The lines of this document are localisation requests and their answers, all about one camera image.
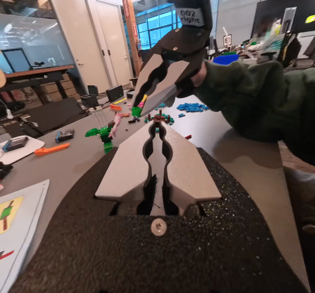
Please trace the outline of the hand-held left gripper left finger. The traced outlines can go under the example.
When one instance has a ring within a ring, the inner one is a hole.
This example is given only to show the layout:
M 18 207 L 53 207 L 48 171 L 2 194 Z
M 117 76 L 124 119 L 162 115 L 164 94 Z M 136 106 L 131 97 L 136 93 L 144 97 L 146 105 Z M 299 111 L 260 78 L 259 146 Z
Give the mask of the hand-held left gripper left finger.
M 95 197 L 107 201 L 143 201 L 144 187 L 152 176 L 148 158 L 153 153 L 155 121 L 147 123 L 122 142 Z

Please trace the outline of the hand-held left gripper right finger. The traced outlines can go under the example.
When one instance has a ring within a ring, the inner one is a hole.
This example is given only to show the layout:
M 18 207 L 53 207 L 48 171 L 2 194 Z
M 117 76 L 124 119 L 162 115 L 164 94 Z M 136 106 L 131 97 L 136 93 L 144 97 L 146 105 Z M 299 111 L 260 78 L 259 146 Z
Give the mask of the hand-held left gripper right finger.
M 195 145 L 165 123 L 157 133 L 157 203 L 188 206 L 222 196 Z

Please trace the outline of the brown lego branch piece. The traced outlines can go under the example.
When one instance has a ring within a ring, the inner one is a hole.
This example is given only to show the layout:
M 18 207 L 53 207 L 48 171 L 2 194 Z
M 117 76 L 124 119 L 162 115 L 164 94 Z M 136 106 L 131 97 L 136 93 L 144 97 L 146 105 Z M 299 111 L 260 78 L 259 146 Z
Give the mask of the brown lego branch piece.
M 156 111 L 155 115 L 151 115 L 151 113 L 147 114 L 147 120 L 148 121 L 155 121 L 159 123 L 166 123 L 170 124 L 173 123 L 173 120 L 170 115 L 166 115 L 163 113 L 163 108 L 158 108 L 158 111 Z

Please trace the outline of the person's right forearm green sleeve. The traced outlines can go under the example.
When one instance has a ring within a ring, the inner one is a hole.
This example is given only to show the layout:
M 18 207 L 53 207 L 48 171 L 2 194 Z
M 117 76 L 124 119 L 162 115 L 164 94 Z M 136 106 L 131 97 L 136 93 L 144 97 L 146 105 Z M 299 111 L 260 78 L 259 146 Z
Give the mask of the person's right forearm green sleeve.
M 220 111 L 243 137 L 284 141 L 301 160 L 315 165 L 315 70 L 284 72 L 276 61 L 228 66 L 207 62 L 207 76 L 193 94 Z

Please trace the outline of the green lego plant build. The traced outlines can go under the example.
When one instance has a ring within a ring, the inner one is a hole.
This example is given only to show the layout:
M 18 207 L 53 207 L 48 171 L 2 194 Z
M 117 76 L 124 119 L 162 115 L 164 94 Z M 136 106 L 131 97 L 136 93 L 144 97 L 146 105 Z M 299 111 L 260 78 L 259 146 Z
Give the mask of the green lego plant build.
M 99 135 L 103 142 L 104 153 L 107 154 L 112 148 L 112 136 L 116 136 L 117 128 L 120 125 L 123 114 L 115 113 L 114 119 L 110 121 L 106 126 L 99 129 L 93 128 L 86 132 L 85 137 Z

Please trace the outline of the lego instruction booklet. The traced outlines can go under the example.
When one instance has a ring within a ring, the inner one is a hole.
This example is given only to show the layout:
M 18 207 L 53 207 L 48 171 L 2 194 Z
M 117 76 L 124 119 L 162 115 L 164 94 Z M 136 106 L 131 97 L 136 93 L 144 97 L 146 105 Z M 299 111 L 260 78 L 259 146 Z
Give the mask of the lego instruction booklet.
M 20 274 L 34 238 L 50 180 L 0 198 L 0 292 L 7 293 Z

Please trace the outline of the person's right hand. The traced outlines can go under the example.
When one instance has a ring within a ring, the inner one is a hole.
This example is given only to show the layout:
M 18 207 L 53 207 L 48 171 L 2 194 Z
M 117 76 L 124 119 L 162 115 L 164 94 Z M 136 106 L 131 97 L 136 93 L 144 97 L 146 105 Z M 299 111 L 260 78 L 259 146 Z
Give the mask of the person's right hand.
M 201 86 L 206 76 L 207 76 L 207 62 L 203 61 L 202 67 L 199 70 L 199 72 L 191 78 L 194 88 L 198 88 L 199 86 Z

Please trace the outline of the black speaker box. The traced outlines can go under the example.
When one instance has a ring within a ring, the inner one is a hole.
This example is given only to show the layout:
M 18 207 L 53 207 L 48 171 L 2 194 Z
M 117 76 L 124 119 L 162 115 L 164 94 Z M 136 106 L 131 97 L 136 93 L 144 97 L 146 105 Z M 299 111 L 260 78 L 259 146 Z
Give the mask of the black speaker box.
M 109 102 L 115 102 L 117 99 L 120 99 L 124 96 L 124 89 L 122 85 L 117 85 L 110 89 L 106 90 L 106 95 Z

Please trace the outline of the white double door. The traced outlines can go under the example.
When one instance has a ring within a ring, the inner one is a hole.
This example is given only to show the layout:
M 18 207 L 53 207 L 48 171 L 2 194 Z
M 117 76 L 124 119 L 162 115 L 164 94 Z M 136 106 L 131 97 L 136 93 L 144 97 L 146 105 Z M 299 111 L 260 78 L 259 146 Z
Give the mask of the white double door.
M 84 87 L 129 84 L 132 65 L 121 6 L 111 0 L 51 0 Z

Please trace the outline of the small black device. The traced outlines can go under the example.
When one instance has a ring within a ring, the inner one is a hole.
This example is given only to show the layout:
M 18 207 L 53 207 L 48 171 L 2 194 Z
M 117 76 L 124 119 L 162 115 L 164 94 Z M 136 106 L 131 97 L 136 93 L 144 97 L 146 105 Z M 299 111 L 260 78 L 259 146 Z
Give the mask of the small black device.
M 82 105 L 89 109 L 99 106 L 97 96 L 99 95 L 98 88 L 95 85 L 88 85 L 88 94 L 80 96 Z

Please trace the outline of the orange brick separator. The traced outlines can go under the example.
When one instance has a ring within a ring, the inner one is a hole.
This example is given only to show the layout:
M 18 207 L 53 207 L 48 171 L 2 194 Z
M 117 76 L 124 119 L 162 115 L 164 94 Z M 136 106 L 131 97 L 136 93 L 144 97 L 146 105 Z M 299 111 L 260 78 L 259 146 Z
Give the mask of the orange brick separator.
M 64 149 L 67 149 L 69 147 L 70 143 L 65 143 L 65 144 L 61 144 L 61 145 L 58 145 L 58 146 L 54 146 L 54 147 L 51 147 L 51 148 L 40 148 L 40 149 L 37 149 L 34 151 L 34 154 L 36 156 L 44 156 L 44 155 L 48 155 L 48 154 L 51 154 L 51 153 L 55 153 L 55 152 L 59 152 L 59 151 L 62 151 Z

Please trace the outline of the black desk mat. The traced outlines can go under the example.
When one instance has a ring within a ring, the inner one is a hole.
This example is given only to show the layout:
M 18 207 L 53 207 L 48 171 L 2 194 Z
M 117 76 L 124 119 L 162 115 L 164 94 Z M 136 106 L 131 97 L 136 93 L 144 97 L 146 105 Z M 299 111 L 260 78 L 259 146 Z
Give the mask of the black desk mat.
M 71 97 L 23 113 L 22 117 L 26 118 L 27 121 L 37 123 L 36 130 L 25 126 L 25 124 L 21 126 L 21 122 L 18 120 L 6 127 L 6 130 L 12 137 L 28 135 L 32 138 L 39 138 L 87 116 L 87 112 L 82 109 L 79 102 Z

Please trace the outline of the wooden desk with black legs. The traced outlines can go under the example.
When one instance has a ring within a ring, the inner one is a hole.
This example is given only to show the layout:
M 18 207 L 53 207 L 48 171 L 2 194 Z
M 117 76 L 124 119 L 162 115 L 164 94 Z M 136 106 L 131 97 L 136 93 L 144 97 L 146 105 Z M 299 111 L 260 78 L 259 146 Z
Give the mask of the wooden desk with black legs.
M 68 69 L 73 69 L 72 64 L 57 67 L 40 68 L 36 70 L 20 71 L 14 73 L 4 73 L 6 84 L 1 87 L 0 92 L 9 92 L 25 87 L 37 87 L 39 85 L 55 82 L 62 99 L 68 96 L 63 88 L 61 81 L 64 80 L 63 74 Z

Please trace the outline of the large black monitor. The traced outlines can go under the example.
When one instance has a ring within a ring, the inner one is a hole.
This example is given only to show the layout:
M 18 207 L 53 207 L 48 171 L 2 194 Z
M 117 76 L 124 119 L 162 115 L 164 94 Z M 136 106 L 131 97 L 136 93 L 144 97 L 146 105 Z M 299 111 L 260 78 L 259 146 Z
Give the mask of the large black monitor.
M 254 42 L 280 33 L 314 31 L 315 0 L 265 0 L 257 4 L 251 38 Z

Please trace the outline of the wooden post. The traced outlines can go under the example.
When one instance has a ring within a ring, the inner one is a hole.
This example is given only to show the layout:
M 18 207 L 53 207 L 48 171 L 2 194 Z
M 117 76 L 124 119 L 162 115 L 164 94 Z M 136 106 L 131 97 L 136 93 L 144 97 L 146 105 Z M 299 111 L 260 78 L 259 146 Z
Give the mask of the wooden post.
M 142 66 L 142 59 L 139 54 L 138 44 L 140 42 L 138 38 L 133 2 L 132 0 L 122 0 L 122 3 L 123 3 L 125 21 L 126 21 L 128 36 L 129 36 L 129 41 L 130 41 L 133 65 L 135 68 L 136 76 L 138 77 L 141 70 L 141 66 Z

